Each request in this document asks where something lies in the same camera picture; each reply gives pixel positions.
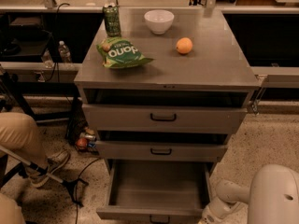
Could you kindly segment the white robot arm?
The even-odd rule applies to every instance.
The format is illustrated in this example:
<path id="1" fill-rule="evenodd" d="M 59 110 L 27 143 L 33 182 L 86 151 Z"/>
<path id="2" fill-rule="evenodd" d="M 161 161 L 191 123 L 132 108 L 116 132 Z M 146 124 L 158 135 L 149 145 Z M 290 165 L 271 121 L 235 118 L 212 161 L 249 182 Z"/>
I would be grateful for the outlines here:
<path id="1" fill-rule="evenodd" d="M 249 188 L 222 180 L 198 224 L 221 224 L 243 203 L 248 206 L 247 224 L 299 224 L 299 174 L 267 164 L 255 174 Z"/>

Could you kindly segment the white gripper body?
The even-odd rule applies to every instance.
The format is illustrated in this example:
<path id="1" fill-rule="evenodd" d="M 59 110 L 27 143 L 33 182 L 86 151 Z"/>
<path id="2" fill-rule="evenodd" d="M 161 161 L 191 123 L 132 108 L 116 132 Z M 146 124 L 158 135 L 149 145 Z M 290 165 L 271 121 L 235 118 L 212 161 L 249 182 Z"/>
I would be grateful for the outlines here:
<path id="1" fill-rule="evenodd" d="M 232 213 L 243 208 L 243 203 L 227 203 L 219 197 L 213 200 L 204 208 L 199 224 L 221 224 Z"/>

